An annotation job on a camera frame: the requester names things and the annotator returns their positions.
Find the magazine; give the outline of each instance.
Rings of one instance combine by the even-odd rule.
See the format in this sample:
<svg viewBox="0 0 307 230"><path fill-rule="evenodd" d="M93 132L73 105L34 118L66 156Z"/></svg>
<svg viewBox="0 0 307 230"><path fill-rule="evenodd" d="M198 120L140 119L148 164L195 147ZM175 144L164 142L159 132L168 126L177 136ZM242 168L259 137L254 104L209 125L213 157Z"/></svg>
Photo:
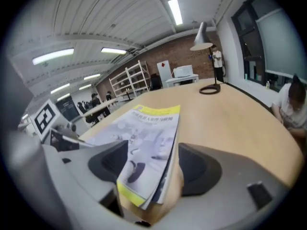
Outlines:
<svg viewBox="0 0 307 230"><path fill-rule="evenodd" d="M164 188L160 182L173 148L179 112L180 106L152 109L137 105L86 141L99 146L128 140L128 159L117 186L138 207L146 209L157 188Z"/></svg>

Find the wooden table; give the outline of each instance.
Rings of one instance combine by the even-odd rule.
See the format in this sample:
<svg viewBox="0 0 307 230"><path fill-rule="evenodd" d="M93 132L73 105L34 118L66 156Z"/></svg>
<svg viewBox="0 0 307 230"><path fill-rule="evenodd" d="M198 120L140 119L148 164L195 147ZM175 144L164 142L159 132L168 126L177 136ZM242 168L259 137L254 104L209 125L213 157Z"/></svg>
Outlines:
<svg viewBox="0 0 307 230"><path fill-rule="evenodd" d="M221 92L203 95L199 88L213 80L147 92L125 104L80 138L87 140L137 104L151 108L181 105L177 144L186 142L249 157L287 186L292 186L303 165L303 156L290 133L259 103L233 87L221 84ZM173 174L163 205L151 203L144 211L120 195L121 205L154 224L181 195L183 175L176 150Z"/></svg>
<svg viewBox="0 0 307 230"><path fill-rule="evenodd" d="M89 111L87 111L86 113L82 114L82 117L90 116L90 115L92 115L92 114L94 114L94 113L96 113L96 112L98 112L98 111L100 111L100 110L106 108L108 105L113 104L116 100L117 100L117 99L114 98L114 99L111 99L111 100L109 100L109 101L107 101L107 102L103 102L103 103L101 103L100 105L97 105L97 106L95 106L94 108L92 108L91 110L89 110Z"/></svg>

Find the ceiling beam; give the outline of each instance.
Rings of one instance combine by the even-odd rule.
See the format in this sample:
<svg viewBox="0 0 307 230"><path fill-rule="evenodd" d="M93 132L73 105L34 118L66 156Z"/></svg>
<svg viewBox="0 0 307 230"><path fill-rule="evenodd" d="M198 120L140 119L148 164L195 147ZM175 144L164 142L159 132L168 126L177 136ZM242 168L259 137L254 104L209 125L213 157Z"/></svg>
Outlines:
<svg viewBox="0 0 307 230"><path fill-rule="evenodd" d="M108 62L110 62L110 61L101 60L101 61L97 61L97 62L87 62L87 63L76 64L76 65L71 65L71 66L68 66L68 67L60 68L60 69L58 69L54 72L50 72L49 74L45 73L43 76L40 76L39 78L36 78L33 81L27 83L26 86L28 88L30 88L30 87L38 84L39 82L42 82L42 81L49 79L50 77L54 77L54 76L57 76L59 74L74 71L74 70L77 70L77 69L80 70L82 68L93 67L93 66L101 66L101 67L110 66L110 64Z"/></svg>
<svg viewBox="0 0 307 230"><path fill-rule="evenodd" d="M31 51L41 49L42 47L53 46L61 43L77 43L79 41L92 41L101 43L113 43L114 45L121 45L125 47L133 47L136 49L141 49L143 46L136 44L134 42L112 38L107 36L98 35L88 35L88 34L70 34L70 35L56 35L47 38L43 38L39 41L28 42L17 47L9 49L8 55L10 57L16 57L19 55L27 54Z"/></svg>
<svg viewBox="0 0 307 230"><path fill-rule="evenodd" d="M97 72L96 74L98 74L98 73L100 73L101 75L104 75L104 74L107 73L107 71ZM46 90L46 91L40 93L39 95L35 96L33 98L33 100L37 101L37 100L39 100L39 99L41 99L43 97L46 97L46 96L48 96L50 99L51 98L52 99L59 98L59 97L61 97L62 95L66 94L66 93L72 93L71 91L75 91L75 89L77 87L81 86L81 85L84 86L84 85L90 84L90 83L93 84L95 81L97 81L97 79L91 79L91 80L84 81L84 77L78 77L78 78L75 78L73 80L63 81L63 82L61 82L61 84L58 84L57 86L53 86L52 88L49 88L48 90ZM58 88L60 86L63 86L65 84L67 84L67 83L70 83L69 87L67 87L65 89L62 89L62 90L59 90L58 92L56 92L56 94L51 95L50 92L52 90L54 90L54 89L56 89L56 88Z"/></svg>
<svg viewBox="0 0 307 230"><path fill-rule="evenodd" d="M162 3L160 0L154 0L154 1L157 3L157 5L158 5L158 7L160 8L160 10L161 10L161 12L163 13L163 15L166 17L166 19L167 19L169 25L171 26L173 32L176 33L176 29L175 29L175 27L174 27L174 24L173 24L173 22L172 22L172 19L171 19L171 17L169 16L169 14L167 13L167 11L166 11L166 9L165 9L163 3Z"/></svg>
<svg viewBox="0 0 307 230"><path fill-rule="evenodd" d="M218 23L220 22L220 20L223 18L224 14L226 13L226 11L228 10L230 4L232 3L233 0L222 0L221 5L218 8L218 11L214 17L215 19L215 26L218 25Z"/></svg>

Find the black panel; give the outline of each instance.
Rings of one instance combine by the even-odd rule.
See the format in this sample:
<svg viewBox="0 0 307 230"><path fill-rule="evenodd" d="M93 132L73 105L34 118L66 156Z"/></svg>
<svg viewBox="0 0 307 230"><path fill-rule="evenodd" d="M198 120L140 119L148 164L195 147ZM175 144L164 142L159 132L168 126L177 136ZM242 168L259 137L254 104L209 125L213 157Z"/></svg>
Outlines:
<svg viewBox="0 0 307 230"><path fill-rule="evenodd" d="M60 100L59 102L56 103L56 106L68 121L71 121L79 116L79 112L71 96L63 100Z"/></svg>
<svg viewBox="0 0 307 230"><path fill-rule="evenodd" d="M116 184L116 180L127 161L127 154L128 141L125 140L93 156L88 161L88 167L99 179Z"/></svg>
<svg viewBox="0 0 307 230"><path fill-rule="evenodd" d="M184 143L179 143L178 151L184 178L182 196L205 194L218 183L222 167L216 159Z"/></svg>

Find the chair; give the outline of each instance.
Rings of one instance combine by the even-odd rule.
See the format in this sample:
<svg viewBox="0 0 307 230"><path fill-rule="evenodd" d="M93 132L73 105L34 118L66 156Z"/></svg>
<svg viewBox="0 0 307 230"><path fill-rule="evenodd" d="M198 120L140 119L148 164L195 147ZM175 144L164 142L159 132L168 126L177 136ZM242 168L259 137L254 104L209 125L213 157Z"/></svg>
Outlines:
<svg viewBox="0 0 307 230"><path fill-rule="evenodd" d="M150 82L150 91L159 90L162 88L161 79L156 73L150 76Z"/></svg>

